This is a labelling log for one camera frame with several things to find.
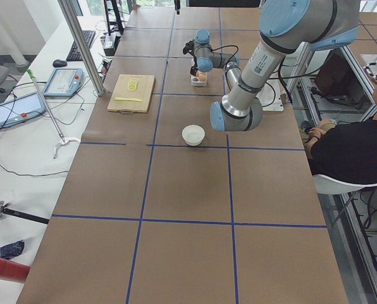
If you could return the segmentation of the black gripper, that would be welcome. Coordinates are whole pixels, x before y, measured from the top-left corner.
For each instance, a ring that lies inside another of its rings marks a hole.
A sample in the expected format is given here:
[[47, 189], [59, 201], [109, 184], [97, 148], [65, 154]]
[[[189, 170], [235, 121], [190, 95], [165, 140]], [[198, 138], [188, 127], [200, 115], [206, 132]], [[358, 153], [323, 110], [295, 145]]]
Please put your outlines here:
[[190, 74], [191, 74], [192, 76], [197, 76], [198, 71], [199, 71], [199, 69], [198, 69], [198, 67], [197, 67], [196, 65], [192, 65], [192, 66], [190, 67]]

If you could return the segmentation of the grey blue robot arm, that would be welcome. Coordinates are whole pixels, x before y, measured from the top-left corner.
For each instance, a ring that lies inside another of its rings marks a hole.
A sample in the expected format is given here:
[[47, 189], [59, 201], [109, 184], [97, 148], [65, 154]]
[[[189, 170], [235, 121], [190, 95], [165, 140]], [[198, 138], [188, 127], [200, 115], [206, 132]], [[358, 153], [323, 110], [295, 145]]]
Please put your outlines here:
[[346, 46], [357, 37], [359, 1], [267, 1], [259, 20], [261, 41], [229, 94], [210, 108], [212, 128], [247, 131], [263, 116], [257, 94], [280, 62], [303, 42], [312, 51]]
[[229, 90], [237, 82], [241, 73], [238, 46], [227, 45], [213, 48], [210, 45], [211, 34], [206, 29], [196, 31], [192, 40], [185, 43], [182, 53], [192, 57], [190, 67], [191, 84], [194, 87], [207, 86], [207, 74], [214, 68], [222, 69]]

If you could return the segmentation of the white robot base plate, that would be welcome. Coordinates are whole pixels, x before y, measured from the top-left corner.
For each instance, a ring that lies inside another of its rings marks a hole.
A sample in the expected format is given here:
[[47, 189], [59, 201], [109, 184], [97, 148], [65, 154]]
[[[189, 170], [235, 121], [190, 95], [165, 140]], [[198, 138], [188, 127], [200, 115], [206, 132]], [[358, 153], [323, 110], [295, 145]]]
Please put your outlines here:
[[263, 111], [283, 111], [281, 89], [279, 80], [268, 80], [262, 90], [257, 94]]

